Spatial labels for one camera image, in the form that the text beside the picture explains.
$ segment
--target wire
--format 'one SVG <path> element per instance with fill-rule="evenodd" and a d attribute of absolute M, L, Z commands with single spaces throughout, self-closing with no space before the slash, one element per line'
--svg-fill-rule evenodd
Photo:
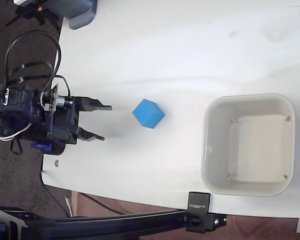
<path fill-rule="evenodd" d="M 113 213 L 115 213 L 115 214 L 125 215 L 124 213 L 122 213 L 122 212 L 120 212 L 120 211 L 114 210 L 114 209 L 112 209 L 112 208 L 110 208 L 110 207 L 108 207 L 108 206 L 102 204 L 102 203 L 99 202 L 98 200 L 96 200 L 96 199 L 90 197 L 89 195 L 87 195 L 87 194 L 85 194 L 85 193 L 80 192 L 80 194 L 83 195 L 83 196 L 85 196 L 86 198 L 90 199 L 91 201 L 95 202 L 96 204 L 99 204 L 101 207 L 103 207 L 103 208 L 105 208 L 105 209 L 107 209 L 107 210 L 109 210 L 109 211 L 111 211 L 111 212 L 113 212 Z"/>
<path fill-rule="evenodd" d="M 44 158 L 42 157 L 42 162 L 41 162 L 41 171 L 40 171 L 40 182 L 44 188 L 44 190 L 46 191 L 46 193 L 50 196 L 50 198 L 52 198 L 52 200 L 55 202 L 55 204 L 63 211 L 63 213 L 70 218 L 70 215 L 67 213 L 67 211 L 60 205 L 60 203 L 54 198 L 54 196 L 51 195 L 51 193 L 49 192 L 49 190 L 47 189 L 44 181 L 42 180 L 42 172 L 44 170 Z"/>
<path fill-rule="evenodd" d="M 32 125 L 32 123 L 29 123 L 24 129 L 10 135 L 10 136 L 0 136 L 0 140 L 3 142 L 8 142 L 11 141 L 15 136 L 19 135 L 20 133 L 26 131 L 28 128 L 30 128 L 30 126 Z"/>
<path fill-rule="evenodd" d="M 10 71 L 9 71 L 9 58 L 10 58 L 10 54 L 11 54 L 11 50 L 12 48 L 14 47 L 14 45 L 21 39 L 23 39 L 24 37 L 27 37 L 29 35 L 43 35 L 43 36 L 46 36 L 48 37 L 49 39 L 51 39 L 53 41 L 53 43 L 55 44 L 56 46 L 56 54 L 58 56 L 57 58 L 57 61 L 56 61 L 56 64 L 55 64 L 55 68 L 51 74 L 51 76 L 49 77 L 49 79 L 46 81 L 46 83 L 44 84 L 44 87 L 41 91 L 41 94 L 40 94 L 40 105 L 44 107 L 44 104 L 43 104 L 43 97 L 44 97 L 44 93 L 46 91 L 46 89 L 50 86 L 50 84 L 52 83 L 52 80 L 54 79 L 59 67 L 60 67 L 60 63 L 61 63 L 61 47 L 58 43 L 58 40 L 52 36 L 51 34 L 45 32 L 45 31 L 39 31 L 39 30 L 34 30 L 34 31 L 29 31 L 29 32 L 26 32 L 20 36 L 18 36 L 11 44 L 10 46 L 8 47 L 7 51 L 6 51 L 6 54 L 5 54 L 5 81 L 4 81 L 4 84 L 3 84 L 3 87 L 2 87 L 2 90 L 0 91 L 0 95 L 2 98 L 4 98 L 4 94 L 6 93 L 6 89 L 9 85 L 9 77 L 10 77 Z"/>
<path fill-rule="evenodd" d="M 11 77 L 16 72 L 18 72 L 18 71 L 20 71 L 22 69 L 31 68 L 31 67 L 40 66 L 40 65 L 47 66 L 49 68 L 49 70 L 50 70 L 50 75 L 52 75 L 53 68 L 52 68 L 52 66 L 51 66 L 51 64 L 49 62 L 46 62 L 46 61 L 32 61 L 32 62 L 29 62 L 29 63 L 26 63 L 26 64 L 22 64 L 20 66 L 15 67 L 13 70 L 11 70 L 9 72 L 9 77 Z"/>
<path fill-rule="evenodd" d="M 63 81 L 64 81 L 64 83 L 65 83 L 65 85 L 66 85 L 66 88 L 68 89 L 68 97 L 70 97 L 70 96 L 71 96 L 71 93 L 70 93 L 70 88 L 69 88 L 69 85 L 68 85 L 68 83 L 67 83 L 67 80 L 66 80 L 63 76 L 61 76 L 61 75 L 55 75 L 54 77 L 63 79 Z"/>

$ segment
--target square white bowl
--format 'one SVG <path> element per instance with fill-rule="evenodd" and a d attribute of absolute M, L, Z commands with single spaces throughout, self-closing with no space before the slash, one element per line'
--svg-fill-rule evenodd
<path fill-rule="evenodd" d="M 207 108 L 201 177 L 215 194 L 275 196 L 289 185 L 295 110 L 277 93 L 224 96 Z"/>

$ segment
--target blue foam cube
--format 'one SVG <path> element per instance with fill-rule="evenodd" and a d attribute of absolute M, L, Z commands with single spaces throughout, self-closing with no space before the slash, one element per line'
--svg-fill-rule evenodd
<path fill-rule="evenodd" d="M 155 102 L 147 99 L 143 99 L 132 113 L 142 126 L 150 129 L 154 129 L 165 116 Z"/>

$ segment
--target white table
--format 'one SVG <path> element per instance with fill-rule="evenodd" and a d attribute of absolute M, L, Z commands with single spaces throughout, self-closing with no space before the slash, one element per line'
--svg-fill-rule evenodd
<path fill-rule="evenodd" d="M 45 155 L 45 184 L 187 209 L 189 191 L 209 192 L 200 176 L 207 106 L 221 96 L 280 93 L 296 113 L 289 187 L 274 197 L 212 194 L 209 210 L 300 218 L 300 0 L 99 0 L 88 26 L 71 30 L 64 20 L 59 42 L 58 73 L 72 95 L 113 111 L 80 114 L 79 125 L 105 141 Z M 166 114 L 155 129 L 132 114 L 143 98 Z"/>

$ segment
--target white cable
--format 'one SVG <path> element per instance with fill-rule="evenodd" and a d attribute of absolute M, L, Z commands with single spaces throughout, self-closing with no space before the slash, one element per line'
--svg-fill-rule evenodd
<path fill-rule="evenodd" d="M 29 123 L 24 129 L 10 135 L 10 136 L 0 136 L 0 140 L 3 142 L 8 142 L 11 141 L 15 136 L 19 135 L 20 133 L 24 132 L 25 130 L 27 130 L 28 128 L 30 128 L 30 126 L 32 125 L 32 123 Z"/>

